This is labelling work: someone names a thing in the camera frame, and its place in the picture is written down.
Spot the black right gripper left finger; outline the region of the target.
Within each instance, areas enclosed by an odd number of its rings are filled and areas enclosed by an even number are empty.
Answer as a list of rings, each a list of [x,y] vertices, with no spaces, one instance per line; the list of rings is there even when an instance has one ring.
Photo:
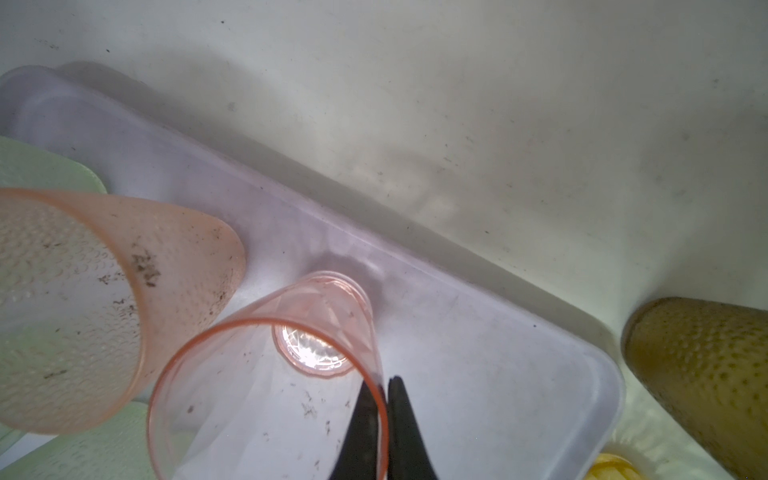
[[[378,408],[371,390],[361,383],[353,415],[329,480],[375,480],[379,444]]]

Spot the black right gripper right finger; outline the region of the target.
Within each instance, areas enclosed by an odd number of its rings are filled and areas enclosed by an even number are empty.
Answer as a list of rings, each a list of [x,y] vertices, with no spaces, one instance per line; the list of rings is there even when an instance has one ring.
[[[389,380],[387,390],[389,425],[389,480],[437,480],[418,423],[400,376]]]

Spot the pink glass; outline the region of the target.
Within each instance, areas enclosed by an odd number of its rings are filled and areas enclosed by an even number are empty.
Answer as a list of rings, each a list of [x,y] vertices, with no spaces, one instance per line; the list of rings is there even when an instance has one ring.
[[[1,192],[1,421],[83,431],[154,382],[246,272],[237,233],[158,201]]]
[[[329,479],[361,383],[388,414],[372,306],[351,278],[304,276],[187,342],[151,396],[147,439],[160,479]]]

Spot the tall pale green dimpled glass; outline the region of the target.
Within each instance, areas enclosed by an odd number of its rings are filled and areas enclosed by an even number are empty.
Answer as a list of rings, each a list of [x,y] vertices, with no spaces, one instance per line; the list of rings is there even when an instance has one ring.
[[[148,406],[131,402],[103,424],[60,435],[1,470],[3,479],[154,479]]]

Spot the pale green dimpled short glass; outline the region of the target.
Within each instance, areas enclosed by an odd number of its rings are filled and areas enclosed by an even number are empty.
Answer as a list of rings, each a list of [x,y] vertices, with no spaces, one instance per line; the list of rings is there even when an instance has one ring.
[[[4,136],[1,187],[107,193],[100,178],[81,163]]]

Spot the lilac plastic tray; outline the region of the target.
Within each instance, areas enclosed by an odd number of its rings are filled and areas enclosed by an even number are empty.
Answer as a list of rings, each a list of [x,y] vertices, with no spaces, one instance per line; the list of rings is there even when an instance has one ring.
[[[229,223],[249,253],[231,310],[314,270],[358,281],[442,479],[579,479],[619,417],[602,350],[53,70],[3,75],[1,132]]]

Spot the yellow amber glass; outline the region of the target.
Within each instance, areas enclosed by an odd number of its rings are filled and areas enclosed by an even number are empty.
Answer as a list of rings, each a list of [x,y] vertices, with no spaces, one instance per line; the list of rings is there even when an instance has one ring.
[[[600,453],[587,471],[584,480],[645,480],[645,477],[625,458]]]

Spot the dark olive glass far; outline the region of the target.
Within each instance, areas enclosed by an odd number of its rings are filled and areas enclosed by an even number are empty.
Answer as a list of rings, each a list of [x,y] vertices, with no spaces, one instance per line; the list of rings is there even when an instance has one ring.
[[[683,297],[638,307],[621,339],[631,372],[725,470],[767,476],[767,313]]]

